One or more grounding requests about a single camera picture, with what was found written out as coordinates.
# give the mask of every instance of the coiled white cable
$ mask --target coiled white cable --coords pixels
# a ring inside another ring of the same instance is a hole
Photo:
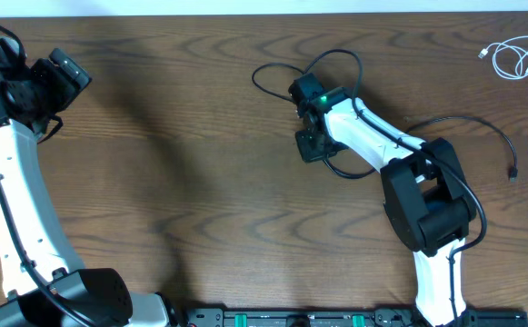
[[[486,55],[488,55],[488,52],[489,52],[490,48],[492,46],[496,45],[497,47],[496,47],[496,49],[495,49],[495,51],[493,52],[493,55],[492,55],[493,70],[495,70],[496,73],[500,77],[508,79],[508,80],[520,80],[520,79],[523,79],[524,77],[528,76],[528,66],[526,67],[526,69],[524,69],[524,58],[528,58],[528,50],[524,50],[523,48],[521,48],[520,46],[517,46],[517,45],[509,45],[509,43],[514,41],[514,40],[520,40],[520,39],[524,39],[524,38],[528,38],[528,35],[513,37],[513,38],[511,38],[509,40],[506,40],[506,41],[503,41],[503,42],[492,43],[491,45],[488,45],[484,49],[482,49],[482,52],[480,52],[480,54],[478,56],[480,58],[484,58]],[[500,66],[496,62],[496,56],[502,50],[506,50],[506,49],[512,50],[512,51],[516,52],[516,54],[518,55],[518,63],[516,63],[516,66],[514,68],[514,74],[505,72],[502,68],[500,68]]]

